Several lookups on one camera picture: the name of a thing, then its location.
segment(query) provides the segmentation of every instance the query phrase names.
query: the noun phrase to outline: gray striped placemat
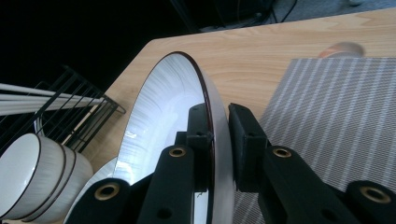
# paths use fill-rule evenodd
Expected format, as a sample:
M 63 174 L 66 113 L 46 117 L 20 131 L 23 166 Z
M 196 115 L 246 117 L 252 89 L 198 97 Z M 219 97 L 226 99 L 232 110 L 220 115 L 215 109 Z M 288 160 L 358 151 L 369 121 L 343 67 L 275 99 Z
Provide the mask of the gray striped placemat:
M 396 191 L 396 59 L 291 61 L 260 124 L 326 183 Z M 256 194 L 235 193 L 234 223 L 263 223 Z

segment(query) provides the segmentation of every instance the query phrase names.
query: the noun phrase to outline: cable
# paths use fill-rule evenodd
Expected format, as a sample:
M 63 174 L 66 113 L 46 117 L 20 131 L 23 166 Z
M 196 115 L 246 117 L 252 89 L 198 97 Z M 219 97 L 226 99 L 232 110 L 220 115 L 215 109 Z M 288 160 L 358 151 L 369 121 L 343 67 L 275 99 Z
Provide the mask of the cable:
M 245 24 L 239 28 L 246 28 L 246 27 L 255 26 L 255 25 L 262 25 L 264 22 L 266 22 L 270 18 L 270 16 L 271 16 L 271 14 L 266 14 L 265 16 L 261 14 L 260 17 L 258 17 L 256 20 L 254 20 L 248 24 Z
M 284 22 L 286 18 L 289 16 L 289 14 L 293 11 L 294 7 L 297 5 L 297 0 L 294 0 L 293 6 L 290 8 L 289 12 L 286 14 L 286 16 L 282 19 L 280 22 Z

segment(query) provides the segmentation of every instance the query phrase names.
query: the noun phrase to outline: stacked bowl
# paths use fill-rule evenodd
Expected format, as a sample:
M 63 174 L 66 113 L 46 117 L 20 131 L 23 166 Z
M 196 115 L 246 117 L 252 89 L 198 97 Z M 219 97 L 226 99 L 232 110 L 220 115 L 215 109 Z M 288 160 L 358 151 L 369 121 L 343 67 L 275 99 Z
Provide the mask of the stacked bowl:
M 91 176 L 91 164 L 81 154 L 25 134 L 0 157 L 0 220 L 56 222 Z

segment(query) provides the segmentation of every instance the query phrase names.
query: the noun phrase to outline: dish rack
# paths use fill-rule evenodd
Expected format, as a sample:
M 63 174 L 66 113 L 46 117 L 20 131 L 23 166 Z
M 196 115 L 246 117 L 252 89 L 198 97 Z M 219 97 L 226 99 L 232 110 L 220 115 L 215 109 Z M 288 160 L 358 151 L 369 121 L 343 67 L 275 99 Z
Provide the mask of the dish rack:
M 68 66 L 64 69 L 52 85 L 40 82 L 32 89 L 53 92 L 37 111 L 0 117 L 0 156 L 25 133 L 44 135 L 81 152 L 114 112 L 125 114 L 123 107 L 73 69 Z M 23 95 L 44 98 L 31 92 L 19 92 L 17 96 Z

